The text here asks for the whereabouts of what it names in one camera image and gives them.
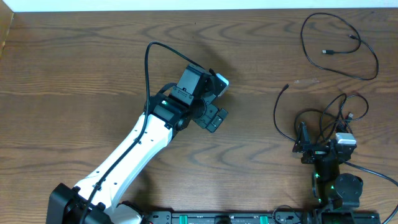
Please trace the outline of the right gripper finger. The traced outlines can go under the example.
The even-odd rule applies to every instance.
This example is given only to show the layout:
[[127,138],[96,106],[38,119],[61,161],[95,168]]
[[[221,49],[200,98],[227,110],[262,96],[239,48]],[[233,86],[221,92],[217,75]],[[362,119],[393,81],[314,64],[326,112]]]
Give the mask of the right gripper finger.
[[337,132],[338,133],[353,133],[350,125],[346,123],[338,123],[337,124]]
[[310,137],[308,135],[307,126],[301,122],[298,127],[298,136],[295,140],[292,152],[304,153],[310,149]]

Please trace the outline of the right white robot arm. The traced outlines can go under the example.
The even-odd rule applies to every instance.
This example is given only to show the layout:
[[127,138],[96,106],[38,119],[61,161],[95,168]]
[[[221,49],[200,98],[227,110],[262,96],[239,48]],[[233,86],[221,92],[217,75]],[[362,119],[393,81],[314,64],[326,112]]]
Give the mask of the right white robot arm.
[[355,212],[363,192],[362,178],[340,172],[340,164],[351,159],[356,140],[351,133],[336,133],[325,145],[310,142],[304,122],[298,128],[293,152],[302,154],[301,163],[314,165],[312,191],[319,207],[304,212],[302,223],[379,223],[373,212]]

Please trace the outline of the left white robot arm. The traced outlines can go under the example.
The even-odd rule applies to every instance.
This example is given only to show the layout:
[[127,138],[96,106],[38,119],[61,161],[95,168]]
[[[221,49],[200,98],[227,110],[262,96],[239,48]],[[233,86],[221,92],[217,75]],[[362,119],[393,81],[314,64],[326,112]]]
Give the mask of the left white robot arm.
[[186,67],[178,83],[149,98],[136,125],[92,173],[73,188],[59,184],[49,197],[47,223],[142,223],[138,209],[120,199],[147,163],[194,121],[213,133],[228,113],[213,101],[229,81],[212,69]]

